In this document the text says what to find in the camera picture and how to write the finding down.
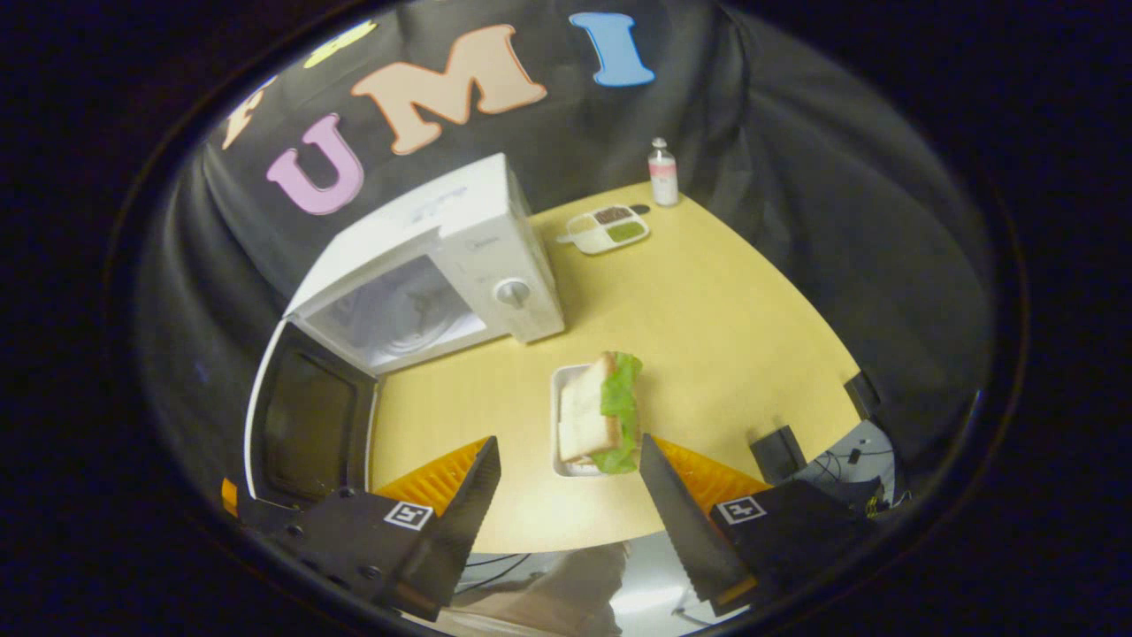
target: white plate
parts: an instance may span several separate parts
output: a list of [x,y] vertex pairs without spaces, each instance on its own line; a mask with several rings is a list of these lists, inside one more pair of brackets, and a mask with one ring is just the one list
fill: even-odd
[[614,477],[601,473],[595,465],[576,465],[558,459],[558,397],[567,384],[581,377],[589,368],[589,365],[567,365],[555,370],[550,376],[550,466],[563,477]]
[[[609,221],[602,223],[598,221],[597,214],[606,209],[619,207],[628,213],[628,216],[624,218],[618,218],[617,221]],[[616,227],[617,225],[624,225],[626,223],[636,223],[643,229],[642,232],[635,236],[628,239],[623,239],[620,241],[615,241],[612,236],[609,235],[609,229]],[[580,225],[584,225],[584,229],[577,229]],[[582,214],[575,215],[569,221],[566,222],[566,233],[557,236],[556,240],[559,243],[574,243],[577,249],[585,253],[601,253],[603,251],[611,250],[614,248],[619,248],[621,246],[627,246],[644,239],[649,235],[651,230],[649,224],[641,218],[641,215],[633,210],[627,205],[611,205],[600,207],[594,210],[583,212]]]

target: microwave dial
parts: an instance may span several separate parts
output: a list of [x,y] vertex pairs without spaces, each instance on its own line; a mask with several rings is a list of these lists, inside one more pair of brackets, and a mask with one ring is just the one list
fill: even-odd
[[515,309],[522,309],[523,302],[526,301],[529,295],[531,295],[531,286],[523,282],[522,278],[506,278],[500,281],[495,290],[496,300],[509,304]]

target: wooden tabletop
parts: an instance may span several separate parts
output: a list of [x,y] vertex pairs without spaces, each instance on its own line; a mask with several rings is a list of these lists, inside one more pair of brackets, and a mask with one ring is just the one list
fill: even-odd
[[[584,255],[555,240],[575,214],[649,204],[644,240]],[[747,241],[692,199],[652,203],[648,182],[531,217],[550,257],[566,332],[500,338],[386,377],[371,484],[487,436],[503,477],[473,551],[564,551],[663,528],[640,473],[551,468],[550,377],[621,351],[644,362],[644,431],[761,477],[747,432],[789,424],[807,460],[859,423],[843,385],[858,368],[817,310]]]

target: peach letter m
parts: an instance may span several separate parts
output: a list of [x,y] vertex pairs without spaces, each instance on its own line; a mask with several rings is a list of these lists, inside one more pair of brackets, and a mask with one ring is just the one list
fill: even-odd
[[501,24],[465,33],[448,52],[443,74],[408,62],[383,67],[350,93],[369,95],[393,128],[393,152],[408,155],[440,136],[440,124],[423,121],[417,106],[454,123],[466,123],[472,110],[472,83],[480,89],[480,112],[501,113],[547,96],[531,81],[511,48],[515,28]]

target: pink letter u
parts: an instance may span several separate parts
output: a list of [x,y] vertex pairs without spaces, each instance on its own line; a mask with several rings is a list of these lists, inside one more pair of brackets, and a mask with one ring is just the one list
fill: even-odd
[[302,136],[305,143],[318,146],[331,160],[338,173],[333,186],[315,186],[299,167],[299,150],[294,148],[281,154],[267,169],[267,180],[278,183],[295,205],[310,214],[329,214],[353,200],[361,190],[361,162],[338,134],[337,123],[337,113],[331,113],[316,121]]

